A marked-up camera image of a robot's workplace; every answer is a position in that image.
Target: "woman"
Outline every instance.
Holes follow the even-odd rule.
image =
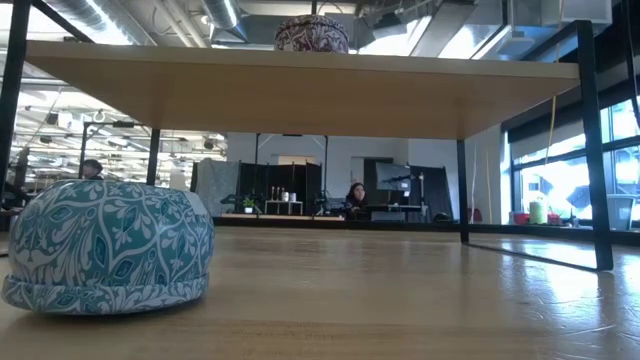
[[[367,207],[367,192],[364,190],[362,183],[354,183],[349,189],[347,198],[345,199],[345,208],[347,209],[347,219],[366,220],[366,216],[362,216],[363,211]]]

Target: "blue and white pattern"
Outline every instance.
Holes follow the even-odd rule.
[[[197,195],[136,183],[61,181],[29,203],[11,233],[14,306],[118,314],[206,293],[213,223]]]

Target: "floor cushion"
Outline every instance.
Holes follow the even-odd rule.
[[[198,196],[137,183],[54,183],[19,216],[3,299],[61,314],[121,314],[204,295],[213,222]]]

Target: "shelf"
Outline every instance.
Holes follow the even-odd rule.
[[[30,41],[27,61],[160,129],[464,139],[578,85],[575,64]]]

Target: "computer monitor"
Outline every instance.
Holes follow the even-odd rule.
[[[376,175],[378,190],[403,191],[405,194],[411,191],[411,168],[408,166],[377,162]]]

